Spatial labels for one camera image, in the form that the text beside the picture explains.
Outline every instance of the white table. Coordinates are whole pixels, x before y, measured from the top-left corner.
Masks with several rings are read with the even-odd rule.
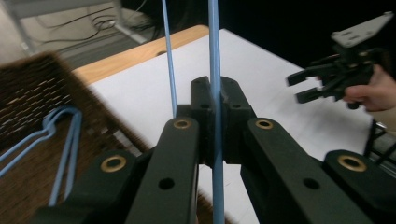
[[[319,86],[310,79],[288,87],[286,77],[301,70],[271,52],[220,31],[221,74],[236,80],[260,118],[279,122],[304,150],[319,160],[328,151],[362,153],[371,118],[332,98],[300,105],[294,94]],[[208,36],[173,50],[177,103],[190,103],[190,83],[209,77]],[[172,106],[166,55],[123,70],[90,85],[99,99],[150,147],[157,144]],[[225,210],[235,223],[258,223],[239,174],[239,165],[224,166]],[[211,169],[201,165],[199,188],[212,197]]]

